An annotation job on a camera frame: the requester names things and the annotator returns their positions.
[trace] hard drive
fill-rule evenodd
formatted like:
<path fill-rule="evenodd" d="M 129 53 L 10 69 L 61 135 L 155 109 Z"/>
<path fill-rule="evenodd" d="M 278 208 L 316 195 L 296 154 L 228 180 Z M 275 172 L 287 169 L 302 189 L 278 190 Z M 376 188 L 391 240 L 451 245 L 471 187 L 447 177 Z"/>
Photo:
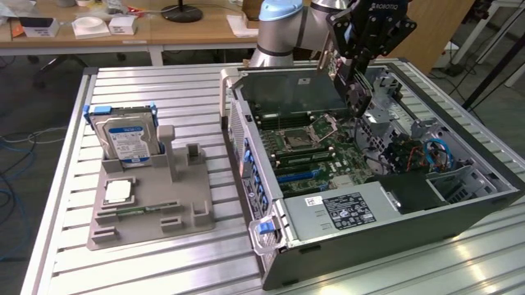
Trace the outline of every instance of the hard drive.
<path fill-rule="evenodd" d="M 96 106 L 84 118 L 91 124 L 104 151 L 104 159 L 119 159 L 124 168 L 149 165 L 151 155 L 160 153 L 156 138 L 156 107 L 112 108 Z"/>

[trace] silver cylinder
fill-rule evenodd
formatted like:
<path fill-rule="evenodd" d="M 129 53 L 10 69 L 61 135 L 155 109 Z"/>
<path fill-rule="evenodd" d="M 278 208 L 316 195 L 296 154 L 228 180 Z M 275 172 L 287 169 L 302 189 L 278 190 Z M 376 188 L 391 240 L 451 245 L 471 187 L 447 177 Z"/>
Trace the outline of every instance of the silver cylinder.
<path fill-rule="evenodd" d="M 347 0 L 314 0 L 314 4 L 332 10 L 343 10 Z M 322 50 L 328 27 L 328 12 L 303 7 L 294 15 L 274 21 L 259 22 L 258 49 L 250 67 L 292 66 L 295 47 Z"/>

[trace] green circuit board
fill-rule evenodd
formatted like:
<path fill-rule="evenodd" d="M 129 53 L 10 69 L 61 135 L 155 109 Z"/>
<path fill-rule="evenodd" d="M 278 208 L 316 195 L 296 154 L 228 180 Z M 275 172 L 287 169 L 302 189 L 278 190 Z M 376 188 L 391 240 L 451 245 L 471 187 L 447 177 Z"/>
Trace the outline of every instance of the green circuit board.
<path fill-rule="evenodd" d="M 279 120 L 278 125 L 298 125 Z M 284 197 L 359 185 L 372 176 L 344 122 L 320 114 L 310 116 L 308 125 L 259 129 Z M 302 179 L 308 173 L 314 176 Z"/>

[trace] chair wheel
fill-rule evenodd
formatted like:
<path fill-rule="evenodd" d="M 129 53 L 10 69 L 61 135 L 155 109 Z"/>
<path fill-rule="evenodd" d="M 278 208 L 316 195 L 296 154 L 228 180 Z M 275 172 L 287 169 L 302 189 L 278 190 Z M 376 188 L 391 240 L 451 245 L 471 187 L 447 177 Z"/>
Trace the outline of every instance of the chair wheel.
<path fill-rule="evenodd" d="M 124 61 L 125 59 L 127 59 L 125 54 L 123 54 L 123 53 L 117 53 L 117 54 L 116 54 L 116 60 L 117 60 L 117 61 Z"/>
<path fill-rule="evenodd" d="M 38 82 L 33 82 L 33 87 L 37 89 L 44 89 L 45 88 L 45 83 L 38 81 Z"/>
<path fill-rule="evenodd" d="M 28 55 L 26 56 L 26 60 L 29 61 L 29 63 L 32 65 L 34 65 L 34 64 L 37 64 L 40 62 L 40 58 L 37 56 L 34 56 L 34 55 Z"/>

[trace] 3d printed holder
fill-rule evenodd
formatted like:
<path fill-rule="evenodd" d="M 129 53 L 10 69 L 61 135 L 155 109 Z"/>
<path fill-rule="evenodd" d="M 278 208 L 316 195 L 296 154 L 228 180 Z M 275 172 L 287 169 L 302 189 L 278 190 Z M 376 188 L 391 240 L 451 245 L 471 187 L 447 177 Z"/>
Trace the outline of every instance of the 3d printed holder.
<path fill-rule="evenodd" d="M 164 153 L 151 166 L 123 168 L 120 160 L 103 160 L 87 247 L 89 250 L 191 234 L 215 227 L 205 155 L 197 143 L 172 149 L 175 129 L 156 128 Z M 128 181 L 124 198 L 109 202 L 107 188 Z"/>

